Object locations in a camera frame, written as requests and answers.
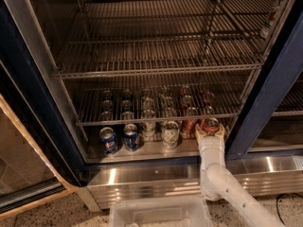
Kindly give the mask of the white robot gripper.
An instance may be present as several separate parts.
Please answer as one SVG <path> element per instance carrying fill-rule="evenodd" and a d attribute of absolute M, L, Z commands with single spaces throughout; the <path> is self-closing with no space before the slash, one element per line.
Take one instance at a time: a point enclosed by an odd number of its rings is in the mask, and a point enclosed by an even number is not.
<path fill-rule="evenodd" d="M 215 155 L 224 155 L 225 144 L 223 139 L 225 137 L 225 127 L 223 124 L 220 125 L 217 136 L 205 136 L 205 131 L 196 124 L 195 137 L 201 156 L 210 152 L 213 152 Z"/>

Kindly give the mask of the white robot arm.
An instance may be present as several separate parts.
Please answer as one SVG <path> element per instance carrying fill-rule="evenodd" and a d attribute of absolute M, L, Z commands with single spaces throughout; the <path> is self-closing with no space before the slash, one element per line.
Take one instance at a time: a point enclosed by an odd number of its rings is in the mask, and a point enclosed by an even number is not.
<path fill-rule="evenodd" d="M 285 227 L 282 221 L 252 197 L 226 168 L 223 125 L 209 136 L 199 125 L 195 136 L 201 157 L 200 189 L 209 201 L 224 199 L 238 211 L 249 227 Z"/>

